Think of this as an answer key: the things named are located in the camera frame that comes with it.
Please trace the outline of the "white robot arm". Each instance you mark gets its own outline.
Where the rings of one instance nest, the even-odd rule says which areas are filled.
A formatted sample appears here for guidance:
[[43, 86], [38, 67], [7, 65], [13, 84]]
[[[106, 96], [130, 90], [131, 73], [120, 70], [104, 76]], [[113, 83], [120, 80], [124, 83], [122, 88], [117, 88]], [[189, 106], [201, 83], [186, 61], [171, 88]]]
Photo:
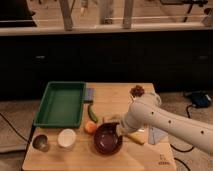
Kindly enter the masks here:
[[151, 125], [194, 145], [213, 156], [213, 125], [173, 114], [161, 108], [156, 93], [135, 98], [117, 127], [120, 135], [136, 132], [143, 125]]

